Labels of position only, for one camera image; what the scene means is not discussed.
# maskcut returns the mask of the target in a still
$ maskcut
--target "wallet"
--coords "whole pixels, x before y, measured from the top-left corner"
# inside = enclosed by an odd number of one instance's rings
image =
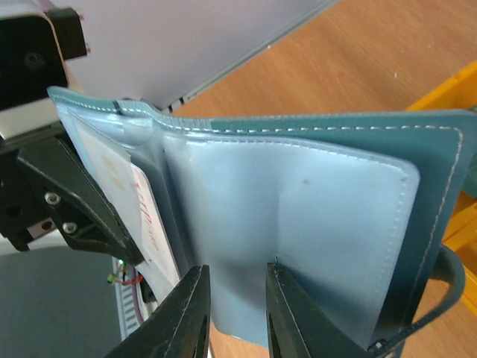
[[[48,93],[158,301],[208,265],[223,333],[268,346],[270,262],[374,357],[399,355],[463,292],[460,260],[440,242],[476,152],[470,111],[186,119],[143,101]],[[449,290],[412,323],[430,277]]]

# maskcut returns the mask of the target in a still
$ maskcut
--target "dark gray surface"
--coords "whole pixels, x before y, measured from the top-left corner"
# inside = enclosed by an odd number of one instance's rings
[[[0,357],[103,357],[121,341],[110,257],[47,248],[0,257]]]

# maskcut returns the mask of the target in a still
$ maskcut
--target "yellow plastic bin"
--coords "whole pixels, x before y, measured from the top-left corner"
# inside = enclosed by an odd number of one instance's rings
[[[469,109],[477,105],[477,61],[462,69],[408,110]],[[477,315],[477,200],[461,192],[443,242],[461,258],[466,272],[462,301]]]

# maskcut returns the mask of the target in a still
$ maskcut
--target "open wallet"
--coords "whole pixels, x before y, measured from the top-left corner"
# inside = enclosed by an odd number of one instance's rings
[[[473,112],[187,119],[48,94],[157,300],[208,266],[222,333],[269,347],[268,263],[335,328],[315,328],[327,341],[319,357],[351,357],[337,353],[348,343],[356,357],[397,357],[463,292],[460,260],[440,242],[477,149]],[[412,323],[430,277],[448,292]]]

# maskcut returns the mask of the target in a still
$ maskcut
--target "wooden surface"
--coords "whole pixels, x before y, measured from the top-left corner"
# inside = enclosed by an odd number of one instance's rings
[[[477,60],[468,0],[342,0],[176,114],[252,116],[401,110]],[[431,282],[419,314],[443,294]],[[266,358],[212,331],[217,358]],[[458,304],[408,340],[406,358],[477,357],[477,317]]]

